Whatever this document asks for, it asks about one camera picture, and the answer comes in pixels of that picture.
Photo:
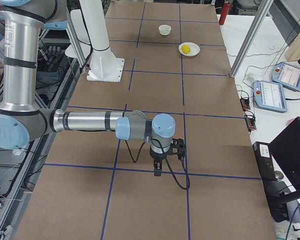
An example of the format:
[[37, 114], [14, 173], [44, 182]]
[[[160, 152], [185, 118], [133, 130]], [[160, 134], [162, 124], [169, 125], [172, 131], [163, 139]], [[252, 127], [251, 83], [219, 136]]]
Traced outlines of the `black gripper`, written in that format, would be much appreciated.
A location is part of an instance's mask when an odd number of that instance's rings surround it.
[[166, 153], [157, 153], [150, 149], [150, 156], [153, 158], [154, 176], [162, 175], [162, 162], [168, 156]]

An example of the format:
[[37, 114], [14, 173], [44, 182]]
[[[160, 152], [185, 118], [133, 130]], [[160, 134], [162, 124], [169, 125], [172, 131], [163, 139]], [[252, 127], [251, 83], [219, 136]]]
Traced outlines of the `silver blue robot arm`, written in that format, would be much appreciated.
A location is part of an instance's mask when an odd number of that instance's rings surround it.
[[169, 114], [147, 119], [141, 111], [73, 112], [35, 105], [39, 33], [45, 26], [68, 26], [64, 0], [0, 0], [5, 21], [0, 148], [12, 150], [61, 131], [114, 132], [121, 140], [150, 143], [154, 175], [173, 153], [176, 123]]

